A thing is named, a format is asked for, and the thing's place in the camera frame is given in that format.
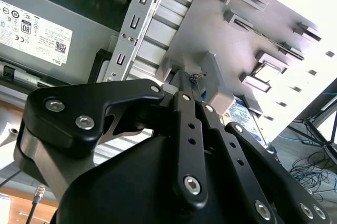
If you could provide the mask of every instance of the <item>barcode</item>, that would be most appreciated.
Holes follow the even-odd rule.
[[[65,50],[66,50],[67,46],[60,43],[60,42],[56,42],[56,45],[55,45],[55,51],[58,51],[62,54],[65,54]]]

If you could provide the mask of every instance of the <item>silver bolt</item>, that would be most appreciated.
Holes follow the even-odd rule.
[[[186,189],[193,195],[198,195],[201,191],[200,184],[194,177],[185,177],[184,184]]]
[[[301,207],[301,210],[304,212],[304,214],[309,219],[313,219],[314,218],[314,215],[312,214],[312,211],[307,206],[305,206],[304,204],[300,203],[300,207]]]
[[[46,102],[46,108],[52,112],[61,112],[65,106],[60,100],[50,99]]]
[[[326,219],[324,212],[318,206],[313,205],[313,208],[316,211],[316,213],[319,215],[319,217],[321,217],[323,220]]]
[[[156,86],[151,86],[151,90],[153,90],[154,92],[159,92],[160,91],[160,89],[158,88],[158,87],[156,87]]]
[[[240,126],[238,126],[238,125],[235,125],[235,129],[237,129],[240,133],[243,132],[242,128]]]
[[[185,95],[185,94],[183,95],[183,98],[187,101],[191,100],[191,98],[189,96]]]
[[[83,130],[90,130],[94,127],[95,122],[92,118],[86,115],[82,115],[76,118],[75,120],[76,126]]]
[[[213,108],[210,107],[208,104],[207,104],[205,107],[206,107],[206,109],[207,109],[208,111],[213,112]]]
[[[269,209],[260,200],[255,200],[255,209],[263,219],[265,220],[271,219]]]

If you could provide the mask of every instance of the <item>metal bracket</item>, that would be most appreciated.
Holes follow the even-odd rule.
[[[132,0],[103,81],[125,80],[161,0]]]

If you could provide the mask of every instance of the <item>blue cable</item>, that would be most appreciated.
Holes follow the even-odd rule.
[[[279,135],[279,137],[282,138],[282,139],[285,139],[285,140],[289,140],[289,141],[304,142],[304,143],[320,146],[319,144],[317,144],[315,142],[310,142],[310,141],[305,141],[305,140],[300,140],[300,139],[293,139],[293,138],[285,137],[285,136],[282,136],[282,135]]]

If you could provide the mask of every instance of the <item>white label sticker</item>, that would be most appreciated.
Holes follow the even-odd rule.
[[[51,62],[67,63],[73,32],[0,1],[0,43]]]

